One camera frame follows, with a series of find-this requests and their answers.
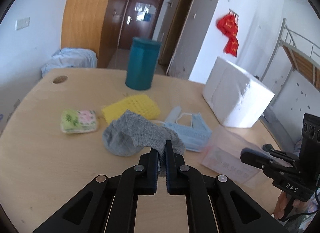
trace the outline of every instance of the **green sponge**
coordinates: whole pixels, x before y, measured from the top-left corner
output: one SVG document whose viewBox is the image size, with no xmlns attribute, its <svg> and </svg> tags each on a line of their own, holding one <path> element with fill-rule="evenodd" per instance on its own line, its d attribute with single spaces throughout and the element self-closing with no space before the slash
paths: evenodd
<svg viewBox="0 0 320 233">
<path fill-rule="evenodd" d="M 93 110 L 65 110 L 61 115 L 61 130 L 68 134 L 83 134 L 96 131 L 98 122 Z"/>
</svg>

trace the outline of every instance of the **human hand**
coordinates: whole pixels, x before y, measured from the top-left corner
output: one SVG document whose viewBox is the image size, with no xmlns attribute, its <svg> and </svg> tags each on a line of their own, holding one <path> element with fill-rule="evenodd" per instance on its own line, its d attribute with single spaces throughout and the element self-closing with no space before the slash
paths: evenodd
<svg viewBox="0 0 320 233">
<path fill-rule="evenodd" d="M 281 192 L 278 202 L 276 204 L 275 210 L 273 211 L 273 215 L 276 220 L 281 219 L 284 216 L 284 209 L 289 203 L 289 200 L 287 198 L 287 194 L 283 191 Z M 309 202 L 302 202 L 300 200 L 294 200 L 292 206 L 295 208 L 299 208 L 301 210 L 306 209 L 308 207 Z"/>
</svg>

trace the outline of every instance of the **red paper ornament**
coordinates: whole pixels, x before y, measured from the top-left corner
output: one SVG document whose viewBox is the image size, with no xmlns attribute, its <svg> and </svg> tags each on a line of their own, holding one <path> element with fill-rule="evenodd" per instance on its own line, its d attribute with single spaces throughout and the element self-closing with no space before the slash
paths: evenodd
<svg viewBox="0 0 320 233">
<path fill-rule="evenodd" d="M 238 34 L 236 16 L 232 13 L 222 17 L 220 20 L 217 21 L 217 28 L 229 38 L 229 42 L 227 43 L 225 48 L 225 53 L 229 53 L 237 57 L 239 43 L 236 38 Z"/>
</svg>

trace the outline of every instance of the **teal cylinder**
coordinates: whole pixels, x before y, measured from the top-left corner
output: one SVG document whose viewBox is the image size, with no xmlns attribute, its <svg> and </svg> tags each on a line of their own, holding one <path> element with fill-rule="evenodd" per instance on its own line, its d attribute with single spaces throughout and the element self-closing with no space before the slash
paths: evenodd
<svg viewBox="0 0 320 233">
<path fill-rule="evenodd" d="M 151 88 L 156 71 L 161 43 L 144 38 L 133 38 L 125 84 L 134 90 Z"/>
</svg>

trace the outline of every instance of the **doorway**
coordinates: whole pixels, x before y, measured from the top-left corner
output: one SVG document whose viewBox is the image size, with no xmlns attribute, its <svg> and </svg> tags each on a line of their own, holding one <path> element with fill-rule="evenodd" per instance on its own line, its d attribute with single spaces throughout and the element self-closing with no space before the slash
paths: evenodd
<svg viewBox="0 0 320 233">
<path fill-rule="evenodd" d="M 133 37 L 152 39 L 164 0 L 129 0 L 119 49 L 130 50 Z"/>
<path fill-rule="evenodd" d="M 188 20 L 193 1 L 194 0 L 179 0 L 177 5 L 168 36 L 159 59 L 159 64 L 167 69 L 166 74 L 168 74 L 169 68 L 172 64 L 176 48 Z"/>
</svg>

